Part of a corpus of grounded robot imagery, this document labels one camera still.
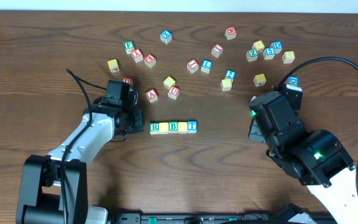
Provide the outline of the green R letter block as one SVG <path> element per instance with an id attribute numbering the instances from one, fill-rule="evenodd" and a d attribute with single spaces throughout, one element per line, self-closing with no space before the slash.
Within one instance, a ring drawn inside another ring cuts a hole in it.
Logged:
<path id="1" fill-rule="evenodd" d="M 160 132 L 159 123 L 150 123 L 149 130 L 151 135 L 159 134 Z"/>

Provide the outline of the yellow O letter block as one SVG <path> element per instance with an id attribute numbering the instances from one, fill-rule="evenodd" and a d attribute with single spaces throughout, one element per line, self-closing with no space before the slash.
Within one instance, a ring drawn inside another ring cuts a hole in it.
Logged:
<path id="1" fill-rule="evenodd" d="M 169 123 L 161 122 L 158 124 L 159 134 L 168 134 L 169 133 Z"/>

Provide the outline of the green B letter block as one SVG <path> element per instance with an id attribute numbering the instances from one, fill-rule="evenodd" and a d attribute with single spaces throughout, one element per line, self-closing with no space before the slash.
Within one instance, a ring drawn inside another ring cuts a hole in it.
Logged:
<path id="1" fill-rule="evenodd" d="M 178 133 L 178 121 L 169 121 L 168 122 L 168 133 L 177 134 Z"/>

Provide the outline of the blue T letter block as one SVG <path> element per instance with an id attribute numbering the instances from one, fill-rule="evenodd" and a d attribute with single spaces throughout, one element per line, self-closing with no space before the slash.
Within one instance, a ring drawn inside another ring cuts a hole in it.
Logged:
<path id="1" fill-rule="evenodd" d="M 187 122 L 187 130 L 188 133 L 197 133 L 198 130 L 198 122 L 197 121 L 188 121 Z"/>

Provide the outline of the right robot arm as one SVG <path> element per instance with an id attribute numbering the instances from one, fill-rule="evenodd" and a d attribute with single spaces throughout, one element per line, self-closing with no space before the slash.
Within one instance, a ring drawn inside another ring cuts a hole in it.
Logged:
<path id="1" fill-rule="evenodd" d="M 253 98 L 249 108 L 272 160 L 286 175 L 307 186 L 337 223 L 358 223 L 353 160 L 331 132 L 306 130 L 297 117 L 302 96 L 300 87 L 284 85 Z"/>

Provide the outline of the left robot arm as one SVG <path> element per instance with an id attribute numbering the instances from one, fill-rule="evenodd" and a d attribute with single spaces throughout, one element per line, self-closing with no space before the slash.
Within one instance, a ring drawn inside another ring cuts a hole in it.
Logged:
<path id="1" fill-rule="evenodd" d="M 88 104 L 81 123 L 61 145 L 46 156 L 26 159 L 16 223 L 111 223 L 107 208 L 88 202 L 87 170 L 115 136 L 144 130 L 137 99 L 131 84 L 110 80 L 105 95 Z"/>

